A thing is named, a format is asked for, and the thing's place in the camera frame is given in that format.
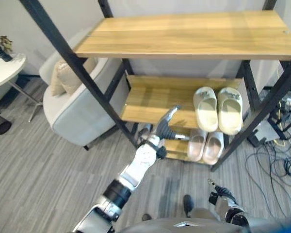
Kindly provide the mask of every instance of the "slipper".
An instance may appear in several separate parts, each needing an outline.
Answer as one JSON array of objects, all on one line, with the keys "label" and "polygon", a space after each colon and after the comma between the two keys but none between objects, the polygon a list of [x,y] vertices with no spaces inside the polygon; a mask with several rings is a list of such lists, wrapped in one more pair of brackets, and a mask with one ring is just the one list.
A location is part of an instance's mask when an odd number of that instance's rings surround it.
[{"label": "slipper", "polygon": [[190,141],[188,145],[188,157],[192,161],[198,161],[203,156],[206,143],[207,132],[201,129],[191,130]]},{"label": "slipper", "polygon": [[214,165],[222,154],[224,140],[222,132],[212,132],[207,136],[203,152],[203,161],[206,164]]},{"label": "slipper", "polygon": [[216,131],[218,115],[214,91],[208,86],[201,87],[195,92],[193,102],[199,128],[207,132]]},{"label": "slipper", "polygon": [[243,123],[243,100],[239,91],[225,87],[218,94],[219,128],[228,135],[237,134]]}]

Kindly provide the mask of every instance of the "potted plant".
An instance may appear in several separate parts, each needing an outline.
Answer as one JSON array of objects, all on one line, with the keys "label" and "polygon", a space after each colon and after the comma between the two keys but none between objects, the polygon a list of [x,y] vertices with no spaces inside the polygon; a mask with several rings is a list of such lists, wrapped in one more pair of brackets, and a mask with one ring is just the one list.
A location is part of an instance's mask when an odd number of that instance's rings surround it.
[{"label": "potted plant", "polygon": [[8,54],[9,51],[12,51],[12,41],[5,35],[0,36],[0,57],[5,62],[12,60],[12,57]]}]

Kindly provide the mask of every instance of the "wooden shelf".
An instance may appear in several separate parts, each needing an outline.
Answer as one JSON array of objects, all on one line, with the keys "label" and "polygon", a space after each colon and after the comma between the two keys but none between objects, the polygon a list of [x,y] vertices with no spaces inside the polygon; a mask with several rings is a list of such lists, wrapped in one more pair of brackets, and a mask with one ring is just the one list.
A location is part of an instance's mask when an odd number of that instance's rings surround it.
[{"label": "wooden shelf", "polygon": [[165,140],[165,147],[167,149],[167,158],[178,159],[193,163],[204,164],[203,160],[197,162],[191,161],[187,156],[188,141],[182,140]]},{"label": "wooden shelf", "polygon": [[156,124],[173,106],[181,104],[170,126],[198,128],[194,105],[194,92],[202,86],[219,91],[224,87],[238,88],[242,79],[180,78],[129,75],[131,90],[122,110],[124,121]]},{"label": "wooden shelf", "polygon": [[291,31],[275,11],[104,19],[79,57],[291,60]]}]

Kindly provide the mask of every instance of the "wall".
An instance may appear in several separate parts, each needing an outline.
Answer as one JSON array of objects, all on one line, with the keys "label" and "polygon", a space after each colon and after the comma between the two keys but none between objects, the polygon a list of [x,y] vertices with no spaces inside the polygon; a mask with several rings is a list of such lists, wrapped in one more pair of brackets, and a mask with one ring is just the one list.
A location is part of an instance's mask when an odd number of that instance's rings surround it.
[{"label": "wall", "polygon": [[[40,0],[55,25],[66,39],[81,28],[97,24],[103,15],[97,0]],[[221,12],[261,10],[264,0],[109,0],[115,17],[180,14],[193,12]],[[275,10],[291,29],[291,0],[277,0]],[[37,73],[39,67],[54,51],[29,14],[17,0],[0,0],[0,33],[13,40],[15,52],[28,56],[24,69]],[[147,60],[131,61],[137,74],[181,75],[195,77],[233,78],[240,61],[226,60]],[[277,78],[277,61],[252,61],[257,89],[261,90],[269,80]],[[248,107],[245,88],[244,109]]]},{"label": "wall", "polygon": [[[65,39],[96,25],[103,14],[96,0],[40,0]],[[37,74],[54,47],[18,0],[0,0],[0,35],[13,41],[14,52],[27,55],[25,72]]]}]

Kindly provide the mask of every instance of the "side table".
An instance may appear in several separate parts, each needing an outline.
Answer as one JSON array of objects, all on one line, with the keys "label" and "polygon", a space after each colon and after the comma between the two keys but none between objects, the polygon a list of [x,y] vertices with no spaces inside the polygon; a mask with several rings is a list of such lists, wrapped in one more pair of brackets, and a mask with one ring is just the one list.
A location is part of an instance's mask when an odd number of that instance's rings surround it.
[{"label": "side table", "polygon": [[0,58],[0,86],[8,83],[12,87],[14,87],[17,91],[25,95],[31,101],[35,103],[34,110],[29,118],[29,122],[33,119],[35,113],[39,110],[39,108],[43,105],[41,101],[36,100],[32,96],[30,96],[27,92],[25,92],[20,86],[16,83],[12,82],[11,79],[15,77],[25,66],[26,63],[26,55],[19,53],[12,55],[13,59],[9,62],[5,62]]}]

